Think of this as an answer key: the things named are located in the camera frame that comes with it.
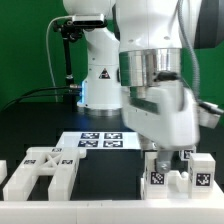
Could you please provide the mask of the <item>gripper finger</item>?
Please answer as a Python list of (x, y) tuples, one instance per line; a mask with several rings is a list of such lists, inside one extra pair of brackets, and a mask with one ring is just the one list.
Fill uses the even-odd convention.
[(159, 150), (156, 158), (156, 171), (160, 174), (166, 174), (171, 169), (172, 152)]

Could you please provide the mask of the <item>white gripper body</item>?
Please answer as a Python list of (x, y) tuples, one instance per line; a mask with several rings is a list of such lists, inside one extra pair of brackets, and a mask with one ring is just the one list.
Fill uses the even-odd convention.
[(122, 118), (126, 127), (165, 150), (189, 149), (199, 142), (197, 104), (180, 81), (161, 82), (146, 89), (146, 98), (122, 88)]

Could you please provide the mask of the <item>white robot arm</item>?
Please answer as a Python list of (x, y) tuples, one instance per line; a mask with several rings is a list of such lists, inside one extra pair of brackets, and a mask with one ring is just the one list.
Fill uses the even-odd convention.
[(202, 116), (219, 113), (201, 101), (198, 73), (192, 86), (184, 85), (181, 51), (224, 40), (224, 0), (63, 0), (63, 6), (87, 40), (79, 107), (92, 115), (120, 111), (126, 127), (156, 144), (157, 172), (168, 172), (174, 152), (198, 143)]

